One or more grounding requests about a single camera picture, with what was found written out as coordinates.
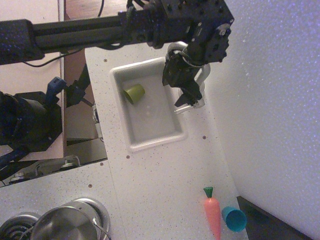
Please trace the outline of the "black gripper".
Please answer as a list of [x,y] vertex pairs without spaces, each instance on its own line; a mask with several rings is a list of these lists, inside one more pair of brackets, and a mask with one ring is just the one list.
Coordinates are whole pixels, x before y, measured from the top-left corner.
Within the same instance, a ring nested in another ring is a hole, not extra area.
[[182,90],[176,107],[194,106],[203,97],[195,76],[209,63],[222,62],[229,47],[230,24],[196,22],[178,24],[170,36],[186,43],[182,50],[168,49],[162,84]]

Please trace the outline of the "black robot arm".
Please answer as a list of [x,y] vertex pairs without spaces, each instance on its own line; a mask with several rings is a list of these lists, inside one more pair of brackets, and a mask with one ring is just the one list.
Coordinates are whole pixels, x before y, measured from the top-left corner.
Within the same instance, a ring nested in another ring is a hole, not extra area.
[[117,50],[169,43],[163,85],[179,88],[176,107],[202,99],[195,76],[209,63],[222,62],[234,17],[223,0],[129,0],[116,16],[33,24],[27,19],[0,23],[2,65],[40,60],[47,53],[98,47]]

